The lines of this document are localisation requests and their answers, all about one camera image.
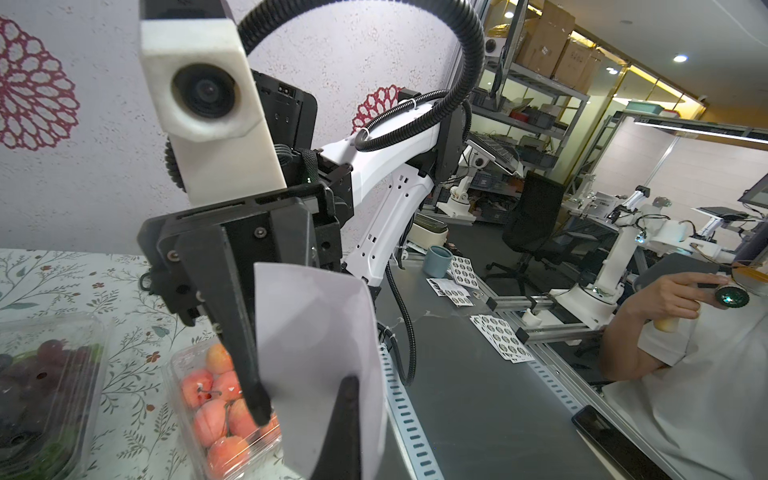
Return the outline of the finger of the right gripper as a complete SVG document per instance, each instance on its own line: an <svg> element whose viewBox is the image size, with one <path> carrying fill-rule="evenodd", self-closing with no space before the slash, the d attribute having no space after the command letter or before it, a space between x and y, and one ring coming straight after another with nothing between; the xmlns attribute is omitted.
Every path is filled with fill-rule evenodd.
<svg viewBox="0 0 768 480"><path fill-rule="evenodd" d="M312 214L301 200L274 209L270 213L270 227L277 263L315 265Z"/></svg>
<svg viewBox="0 0 768 480"><path fill-rule="evenodd" d="M271 400L260 381L256 336L224 228L209 226L183 233L176 242L176 251L232 358L253 420L259 426L266 425L272 414Z"/></svg>

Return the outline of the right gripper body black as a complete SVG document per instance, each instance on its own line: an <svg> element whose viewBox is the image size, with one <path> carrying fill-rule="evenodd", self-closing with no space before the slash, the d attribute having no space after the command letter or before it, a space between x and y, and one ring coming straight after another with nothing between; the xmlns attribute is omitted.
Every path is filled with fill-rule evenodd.
<svg viewBox="0 0 768 480"><path fill-rule="evenodd" d="M254 264L277 263L270 213L293 200L301 200L312 214L315 265L311 267L339 271L344 201L321 183L303 184L146 220L137 243L150 265L150 293L160 296L183 324L194 325L201 315L202 298L181 263L176 242L183 233L221 226L237 262L246 306L251 308Z"/></svg>

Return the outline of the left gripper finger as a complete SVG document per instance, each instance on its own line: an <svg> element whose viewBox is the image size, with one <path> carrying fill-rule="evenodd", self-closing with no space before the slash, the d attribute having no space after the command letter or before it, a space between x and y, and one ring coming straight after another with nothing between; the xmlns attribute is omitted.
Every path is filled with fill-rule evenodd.
<svg viewBox="0 0 768 480"><path fill-rule="evenodd" d="M359 390L360 382L356 376L341 380L311 480L360 479Z"/></svg>

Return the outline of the white sticker label sheet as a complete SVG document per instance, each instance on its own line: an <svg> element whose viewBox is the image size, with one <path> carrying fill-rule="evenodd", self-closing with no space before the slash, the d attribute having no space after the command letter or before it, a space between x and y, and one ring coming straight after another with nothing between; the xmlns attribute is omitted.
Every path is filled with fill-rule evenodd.
<svg viewBox="0 0 768 480"><path fill-rule="evenodd" d="M310 479L340 382L360 382L360 479L376 477L387 428L377 321L366 283L318 268L257 263L260 381L282 430L284 463Z"/></svg>

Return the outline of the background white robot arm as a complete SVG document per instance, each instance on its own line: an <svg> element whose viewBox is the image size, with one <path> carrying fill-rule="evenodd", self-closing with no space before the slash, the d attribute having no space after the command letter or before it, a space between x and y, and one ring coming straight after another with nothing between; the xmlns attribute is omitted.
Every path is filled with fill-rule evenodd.
<svg viewBox="0 0 768 480"><path fill-rule="evenodd" d="M663 210L671 200L649 198L639 186L606 217L617 233L593 280L579 280L569 289L552 289L539 296L497 296L487 300L493 312L514 312L517 336L524 343L580 341L594 337L613 319L627 285L632 262L642 270L648 248L670 220Z"/></svg>

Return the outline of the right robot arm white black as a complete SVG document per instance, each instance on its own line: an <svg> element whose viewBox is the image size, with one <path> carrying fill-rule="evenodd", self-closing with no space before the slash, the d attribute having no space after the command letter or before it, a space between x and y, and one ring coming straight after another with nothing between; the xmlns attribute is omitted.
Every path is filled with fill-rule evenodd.
<svg viewBox="0 0 768 480"><path fill-rule="evenodd" d="M144 222L138 243L149 262L149 291L188 326L207 315L234 358L242 393L258 424L272 401L261 374L264 328L255 300L266 286L258 263L293 264L353 275L377 294L432 187L457 168L471 125L463 103L437 125L387 148L361 152L353 138L313 149L316 113L276 79L255 82L285 186Z"/></svg>

